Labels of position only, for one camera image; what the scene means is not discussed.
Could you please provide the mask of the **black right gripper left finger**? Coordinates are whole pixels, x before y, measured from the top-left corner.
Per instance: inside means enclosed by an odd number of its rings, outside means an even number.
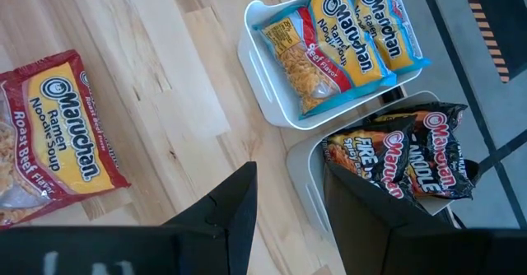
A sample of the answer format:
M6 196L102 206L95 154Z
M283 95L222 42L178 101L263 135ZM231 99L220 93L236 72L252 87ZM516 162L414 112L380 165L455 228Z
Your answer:
M248 161L166 222L177 274L245 275L257 217L257 163Z

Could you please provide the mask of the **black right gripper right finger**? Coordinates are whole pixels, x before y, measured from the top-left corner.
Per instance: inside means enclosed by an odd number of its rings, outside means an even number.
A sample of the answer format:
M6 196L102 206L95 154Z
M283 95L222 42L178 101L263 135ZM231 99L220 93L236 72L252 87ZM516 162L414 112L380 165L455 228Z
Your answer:
M450 228L337 164L325 167L324 206L348 274L431 274L421 236Z

